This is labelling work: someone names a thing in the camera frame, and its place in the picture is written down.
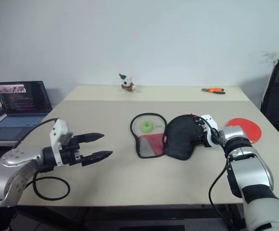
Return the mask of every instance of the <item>green ball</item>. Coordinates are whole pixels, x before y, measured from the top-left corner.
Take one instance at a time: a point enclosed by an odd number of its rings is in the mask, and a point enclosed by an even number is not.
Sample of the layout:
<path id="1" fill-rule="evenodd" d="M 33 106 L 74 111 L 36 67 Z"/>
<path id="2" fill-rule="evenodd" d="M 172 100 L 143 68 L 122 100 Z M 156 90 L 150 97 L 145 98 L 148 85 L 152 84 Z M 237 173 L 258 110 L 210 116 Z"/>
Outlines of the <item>green ball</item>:
<path id="1" fill-rule="evenodd" d="M 154 129 L 154 123 L 152 121 L 145 121 L 140 126 L 140 130 L 144 133 L 151 133 Z"/>

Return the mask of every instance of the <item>orange handle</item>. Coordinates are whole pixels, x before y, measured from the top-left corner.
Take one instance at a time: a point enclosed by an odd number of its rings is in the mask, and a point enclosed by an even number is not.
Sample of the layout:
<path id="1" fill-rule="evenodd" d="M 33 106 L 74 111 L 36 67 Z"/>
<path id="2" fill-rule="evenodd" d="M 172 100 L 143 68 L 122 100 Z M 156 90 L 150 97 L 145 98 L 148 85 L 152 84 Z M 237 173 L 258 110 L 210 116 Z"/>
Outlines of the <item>orange handle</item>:
<path id="1" fill-rule="evenodd" d="M 224 91 L 223 88 L 209 88 L 209 92 L 213 93 L 214 91 Z"/>

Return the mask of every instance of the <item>robotic arm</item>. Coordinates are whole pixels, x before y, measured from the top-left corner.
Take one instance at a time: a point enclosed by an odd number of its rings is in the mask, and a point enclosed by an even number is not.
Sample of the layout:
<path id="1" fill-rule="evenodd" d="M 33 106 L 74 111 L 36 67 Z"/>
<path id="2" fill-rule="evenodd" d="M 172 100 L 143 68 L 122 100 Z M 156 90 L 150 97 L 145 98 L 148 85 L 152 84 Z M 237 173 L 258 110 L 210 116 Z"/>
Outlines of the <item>robotic arm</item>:
<path id="1" fill-rule="evenodd" d="M 14 148 L 0 159 L 0 206 L 16 206 L 29 179 L 38 172 L 52 171 L 55 166 L 82 166 L 99 162 L 112 151 L 100 151 L 83 157 L 78 151 L 79 144 L 92 142 L 101 137 L 100 133 L 88 133 L 72 137 L 67 123 L 57 119 L 50 133 L 51 147 Z"/>
<path id="2" fill-rule="evenodd" d="M 227 159 L 228 182 L 232 193 L 243 199 L 249 231 L 279 231 L 279 199 L 273 194 L 273 177 L 240 126 L 220 132 Z"/>

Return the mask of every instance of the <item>laptop keyboard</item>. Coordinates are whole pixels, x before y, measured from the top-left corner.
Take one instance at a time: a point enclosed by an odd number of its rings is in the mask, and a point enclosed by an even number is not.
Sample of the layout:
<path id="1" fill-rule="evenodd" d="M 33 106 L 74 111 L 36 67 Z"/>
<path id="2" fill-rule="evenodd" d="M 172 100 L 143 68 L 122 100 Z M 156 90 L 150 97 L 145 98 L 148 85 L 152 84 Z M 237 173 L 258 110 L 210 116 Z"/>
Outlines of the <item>laptop keyboard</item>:
<path id="1" fill-rule="evenodd" d="M 19 127 L 34 127 L 39 124 L 43 116 L 28 116 L 28 117 L 6 117 L 0 122 L 0 128 L 19 128 Z"/>

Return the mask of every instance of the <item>laptop screen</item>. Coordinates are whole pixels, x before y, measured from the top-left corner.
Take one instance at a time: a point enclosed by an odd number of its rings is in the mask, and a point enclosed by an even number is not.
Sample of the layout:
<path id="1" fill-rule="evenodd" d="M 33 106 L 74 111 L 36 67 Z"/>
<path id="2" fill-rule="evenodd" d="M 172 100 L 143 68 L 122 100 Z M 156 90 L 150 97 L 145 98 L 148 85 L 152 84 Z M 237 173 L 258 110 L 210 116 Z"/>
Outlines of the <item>laptop screen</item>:
<path id="1" fill-rule="evenodd" d="M 42 81 L 1 82 L 0 102 L 8 115 L 48 113 L 52 110 Z"/>

